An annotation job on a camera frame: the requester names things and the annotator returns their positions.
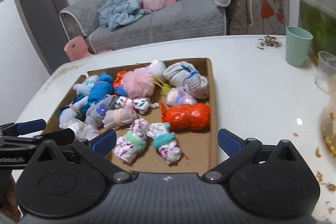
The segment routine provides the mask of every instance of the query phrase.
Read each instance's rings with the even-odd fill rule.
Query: pink sock bundle
[[[123,77],[123,87],[131,99],[150,97],[154,92],[152,73],[143,68],[129,71]]]
[[[137,118],[137,113],[131,105],[124,108],[108,110],[102,120],[105,129],[118,129],[126,124],[131,124]]]

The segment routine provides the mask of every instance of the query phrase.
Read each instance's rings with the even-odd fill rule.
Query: green band
[[[143,150],[146,146],[146,141],[135,137],[130,130],[127,131],[127,133],[125,135],[125,139],[129,143],[133,144],[135,150],[137,150],[137,151]]]

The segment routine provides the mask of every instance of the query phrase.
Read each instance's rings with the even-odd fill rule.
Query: screw
[[[205,174],[205,177],[209,180],[218,180],[222,177],[222,174],[217,171],[210,171]]]
[[[79,139],[78,141],[86,144],[88,142],[88,139]]]
[[[117,172],[113,175],[113,178],[117,181],[124,181],[127,180],[129,178],[129,174],[126,172]]]

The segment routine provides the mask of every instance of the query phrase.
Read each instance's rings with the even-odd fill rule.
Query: pink stool
[[[83,37],[75,37],[74,39],[71,39],[65,45],[64,51],[71,61],[76,61],[93,55],[89,53],[87,44]]]

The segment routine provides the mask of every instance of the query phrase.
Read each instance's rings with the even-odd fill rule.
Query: cardboard box
[[[170,66],[176,62],[186,61],[193,64],[201,75],[206,76],[209,81],[209,98],[207,100],[198,100],[211,107],[210,127],[201,131],[184,130],[175,132],[176,138],[181,146],[186,157],[174,164],[168,165],[164,158],[157,153],[157,151],[151,146],[151,139],[148,138],[147,146],[145,150],[139,153],[132,165],[123,163],[119,158],[113,155],[111,152],[107,159],[118,165],[119,167],[129,172],[154,172],[154,173],[184,173],[184,172],[196,172],[199,175],[203,175],[209,169],[217,165],[217,120],[216,120],[216,102],[215,102],[215,87],[214,79],[211,67],[211,61],[207,58],[189,58],[189,59],[175,59],[164,61],[166,66]],[[141,68],[149,65],[138,64],[122,67],[113,67],[95,71],[89,71],[88,75],[100,75],[102,72],[106,72],[113,78],[116,77],[118,71],[129,71],[136,68]],[[85,80],[85,76],[81,75],[74,83],[82,83]],[[161,95],[161,89],[155,87],[154,94],[151,97],[151,102],[165,102],[165,96]],[[76,96],[76,92],[70,88],[63,100],[59,103],[57,109],[50,117],[47,127],[43,133],[59,130],[58,127],[58,109],[67,105]],[[138,114],[138,117],[143,117],[149,123],[161,122],[160,109],[150,109],[146,115]],[[126,133],[128,126],[121,127],[116,130],[118,137]]]

